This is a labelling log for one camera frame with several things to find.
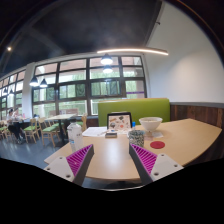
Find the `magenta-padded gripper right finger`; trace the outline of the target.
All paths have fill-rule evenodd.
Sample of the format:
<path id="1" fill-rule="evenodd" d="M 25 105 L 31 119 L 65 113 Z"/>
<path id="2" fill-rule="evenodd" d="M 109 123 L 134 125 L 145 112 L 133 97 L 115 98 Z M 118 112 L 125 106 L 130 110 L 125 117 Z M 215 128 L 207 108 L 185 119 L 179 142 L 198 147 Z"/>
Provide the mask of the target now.
<path id="1" fill-rule="evenodd" d="M 156 155 L 134 144 L 129 145 L 129 154 L 143 185 L 150 184 L 182 169 L 180 164 L 165 153 Z"/>

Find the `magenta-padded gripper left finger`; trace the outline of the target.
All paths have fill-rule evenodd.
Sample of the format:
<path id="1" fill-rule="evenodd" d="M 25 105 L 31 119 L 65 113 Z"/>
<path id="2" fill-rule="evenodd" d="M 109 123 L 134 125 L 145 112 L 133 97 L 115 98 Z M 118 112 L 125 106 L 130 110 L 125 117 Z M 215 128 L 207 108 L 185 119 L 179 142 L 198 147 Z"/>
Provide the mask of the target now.
<path id="1" fill-rule="evenodd" d="M 45 168 L 45 171 L 81 186 L 93 155 L 94 147 L 90 144 L 67 157 L 57 157 Z"/>

